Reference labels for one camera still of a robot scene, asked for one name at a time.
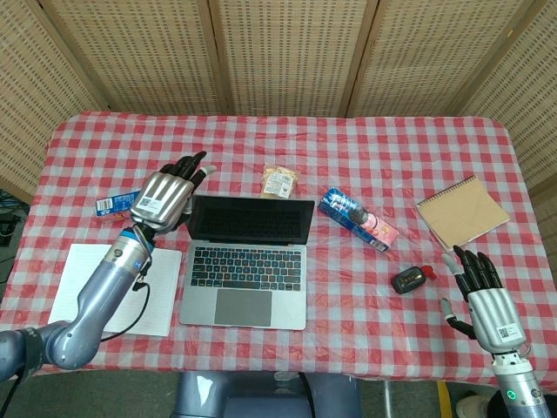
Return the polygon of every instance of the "silver laptop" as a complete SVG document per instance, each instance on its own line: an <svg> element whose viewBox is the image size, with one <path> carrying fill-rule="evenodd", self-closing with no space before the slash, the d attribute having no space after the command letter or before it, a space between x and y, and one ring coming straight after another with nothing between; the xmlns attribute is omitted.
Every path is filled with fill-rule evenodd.
<svg viewBox="0 0 557 418"><path fill-rule="evenodd" d="M305 328L310 200L194 196L180 322Z"/></svg>

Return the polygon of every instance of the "barcode sticker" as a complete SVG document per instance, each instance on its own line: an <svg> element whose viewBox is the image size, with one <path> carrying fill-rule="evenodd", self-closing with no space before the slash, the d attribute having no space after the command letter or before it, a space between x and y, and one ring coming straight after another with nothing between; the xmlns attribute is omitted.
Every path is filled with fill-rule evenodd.
<svg viewBox="0 0 557 418"><path fill-rule="evenodd" d="M159 213L163 207L163 201L154 198L143 197L136 204L137 209L143 209L144 211L151 213Z"/></svg>
<svg viewBox="0 0 557 418"><path fill-rule="evenodd" d="M504 327L497 327L497 332L499 333L499 337L501 337L501 341L507 342L512 340L518 340L522 338L522 333L518 325L515 322L506 324Z"/></svg>
<svg viewBox="0 0 557 418"><path fill-rule="evenodd" d="M286 199L290 196L293 183L294 178L292 176L282 174L280 172L274 172L267 179L263 193L276 194L277 196Z"/></svg>
<svg viewBox="0 0 557 418"><path fill-rule="evenodd" d="M112 198L97 200L98 211L105 211L107 209L112 209Z"/></svg>

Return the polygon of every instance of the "red checkered tablecloth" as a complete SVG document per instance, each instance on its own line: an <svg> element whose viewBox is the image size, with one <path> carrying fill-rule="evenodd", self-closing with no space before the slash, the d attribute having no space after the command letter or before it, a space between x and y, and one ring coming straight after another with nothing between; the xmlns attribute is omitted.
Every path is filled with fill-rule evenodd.
<svg viewBox="0 0 557 418"><path fill-rule="evenodd" d="M138 190L164 163L201 150L218 172L200 193L258 196L265 165L283 165L299 172L294 197L318 200L339 187L400 235L379 253L316 209L301 332L181 325L183 257L170 335L129 334L103 343L91 368L304 370L494 383L490 355L443 320L442 297L460 318L467 318L466 305L415 208L475 174L511 221L466 248L488 253L499 268L532 343L536 374L557 391L557 293L507 131L484 118L75 116L54 132L0 328L46 325L70 244L108 244L129 225L98 219L97 199ZM188 239L181 227L159 237L158 246L185 253ZM404 295L392 290L394 274L424 264L435 267L436 281ZM155 274L148 280L156 285Z"/></svg>

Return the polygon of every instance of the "woven panel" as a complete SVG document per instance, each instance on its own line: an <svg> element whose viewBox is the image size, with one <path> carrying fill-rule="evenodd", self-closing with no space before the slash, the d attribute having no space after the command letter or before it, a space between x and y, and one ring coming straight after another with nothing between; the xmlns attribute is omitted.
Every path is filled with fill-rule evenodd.
<svg viewBox="0 0 557 418"><path fill-rule="evenodd" d="M444 114L521 3L389 1L349 116Z"/></svg>
<svg viewBox="0 0 557 418"><path fill-rule="evenodd" d="M237 114L339 115L366 1L219 0L218 7Z"/></svg>
<svg viewBox="0 0 557 418"><path fill-rule="evenodd" d="M549 266L557 285L557 196L534 207Z"/></svg>
<svg viewBox="0 0 557 418"><path fill-rule="evenodd" d="M70 39L86 70L111 94L112 109L220 112L196 1L48 4L53 21Z"/></svg>
<svg viewBox="0 0 557 418"><path fill-rule="evenodd" d="M0 0L0 181L30 200L62 121L99 106L24 2Z"/></svg>
<svg viewBox="0 0 557 418"><path fill-rule="evenodd" d="M529 188L557 172L557 1L551 0L466 104L511 133Z"/></svg>

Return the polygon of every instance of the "gray robot arm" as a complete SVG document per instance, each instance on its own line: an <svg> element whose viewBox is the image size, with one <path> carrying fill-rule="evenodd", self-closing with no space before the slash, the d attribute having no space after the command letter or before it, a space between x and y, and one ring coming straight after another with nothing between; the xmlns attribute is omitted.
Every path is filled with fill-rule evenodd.
<svg viewBox="0 0 557 418"><path fill-rule="evenodd" d="M131 208L136 222L124 229L77 297L72 322L59 321L39 329L0 333L0 381L14 374L35 373L44 363L73 370L89 363L101 342L106 323L136 281L151 266L153 237L167 233L185 220L186 203L215 167L198 172L205 152L181 158L149 177Z"/></svg>
<svg viewBox="0 0 557 418"><path fill-rule="evenodd" d="M502 286L491 260L455 247L464 270L448 254L443 261L454 274L472 325L456 320L447 299L441 309L449 325L471 339L493 357L492 369L512 418L551 418L530 361L520 354L526 333L511 295Z"/></svg>

